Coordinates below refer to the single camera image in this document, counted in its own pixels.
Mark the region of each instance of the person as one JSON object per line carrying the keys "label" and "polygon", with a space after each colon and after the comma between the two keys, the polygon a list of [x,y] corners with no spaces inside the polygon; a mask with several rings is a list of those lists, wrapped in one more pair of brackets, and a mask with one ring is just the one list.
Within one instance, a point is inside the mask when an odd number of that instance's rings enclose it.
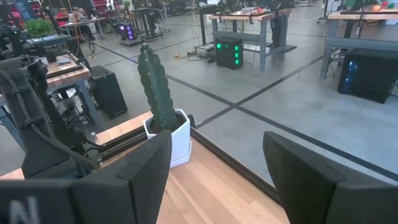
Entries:
{"label": "person", "polygon": [[[69,17],[69,22],[80,22],[80,19],[84,17],[80,12],[78,7],[73,7],[72,15]],[[88,25],[79,26],[78,30],[80,30],[81,34],[86,34],[90,40],[95,40],[95,37],[91,33],[91,29]]]}

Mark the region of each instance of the metal frame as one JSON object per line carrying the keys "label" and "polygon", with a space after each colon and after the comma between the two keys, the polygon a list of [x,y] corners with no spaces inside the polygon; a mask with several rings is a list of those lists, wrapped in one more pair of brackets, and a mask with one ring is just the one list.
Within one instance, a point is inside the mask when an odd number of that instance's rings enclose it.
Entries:
{"label": "metal frame", "polygon": [[328,32],[325,39],[325,53],[323,55],[322,67],[320,78],[325,79],[328,73],[329,64],[332,61],[331,54],[335,48],[343,49],[369,49],[369,50],[385,50],[390,52],[398,52],[398,42],[396,41],[383,41],[371,39],[354,39],[350,38],[351,32],[345,34],[343,38],[336,38],[339,20],[331,20],[328,26]]}
{"label": "metal frame", "polygon": [[285,57],[288,17],[289,15],[283,15],[278,17],[280,19],[280,25],[281,25],[279,47],[270,49],[268,53],[266,52],[267,20],[261,21],[260,34],[245,34],[245,33],[237,33],[237,25],[236,25],[237,21],[233,21],[232,32],[225,32],[225,31],[219,31],[218,20],[212,19],[211,22],[213,24],[213,39],[216,39],[217,37],[232,37],[237,39],[243,39],[244,44],[250,42],[250,43],[255,43],[255,45],[257,46],[260,46],[260,70],[263,71],[265,70],[266,67],[266,57],[273,54],[276,54],[279,60],[283,60]]}

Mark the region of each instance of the computer tower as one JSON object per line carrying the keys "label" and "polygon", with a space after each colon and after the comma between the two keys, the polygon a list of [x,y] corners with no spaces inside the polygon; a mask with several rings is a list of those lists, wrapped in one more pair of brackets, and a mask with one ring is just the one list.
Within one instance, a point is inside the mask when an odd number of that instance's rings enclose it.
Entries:
{"label": "computer tower", "polygon": [[385,103],[398,74],[398,54],[354,49],[345,56],[338,92]]}
{"label": "computer tower", "polygon": [[230,37],[219,37],[215,41],[217,65],[232,70],[243,65],[243,41]]}
{"label": "computer tower", "polygon": [[114,72],[101,65],[91,68],[91,90],[98,107],[109,118],[127,112],[126,102]]}

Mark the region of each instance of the green plant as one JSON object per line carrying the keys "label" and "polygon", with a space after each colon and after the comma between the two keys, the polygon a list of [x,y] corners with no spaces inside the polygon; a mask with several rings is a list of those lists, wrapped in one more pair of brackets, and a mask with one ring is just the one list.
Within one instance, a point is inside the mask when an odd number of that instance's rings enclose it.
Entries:
{"label": "green plant", "polygon": [[25,29],[32,37],[42,37],[52,33],[53,25],[46,19],[29,19],[25,21]]}
{"label": "green plant", "polygon": [[157,131],[171,130],[177,127],[177,117],[173,109],[169,83],[160,58],[147,44],[143,44],[138,56],[138,72],[148,98],[150,110],[154,115],[154,127]]}
{"label": "green plant", "polygon": [[123,4],[125,9],[129,9],[131,1],[124,1]]}

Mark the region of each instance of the potted plant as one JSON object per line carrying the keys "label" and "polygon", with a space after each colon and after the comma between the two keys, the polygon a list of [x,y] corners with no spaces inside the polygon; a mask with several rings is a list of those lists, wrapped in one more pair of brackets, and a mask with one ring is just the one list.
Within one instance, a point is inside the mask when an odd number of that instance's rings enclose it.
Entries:
{"label": "potted plant", "polygon": [[126,11],[126,14],[129,14],[130,13],[129,7],[131,4],[131,1],[124,1],[123,4],[124,4],[124,10]]}
{"label": "potted plant", "polygon": [[163,130],[172,132],[172,160],[170,167],[189,161],[192,150],[190,120],[181,109],[173,109],[169,83],[160,58],[147,44],[138,56],[138,72],[153,116],[144,121],[148,139]]}
{"label": "potted plant", "polygon": [[[53,32],[52,23],[46,19],[29,19],[25,21],[24,28],[32,38],[43,38]],[[53,52],[47,52],[45,57],[49,63],[57,61],[57,56]]]}

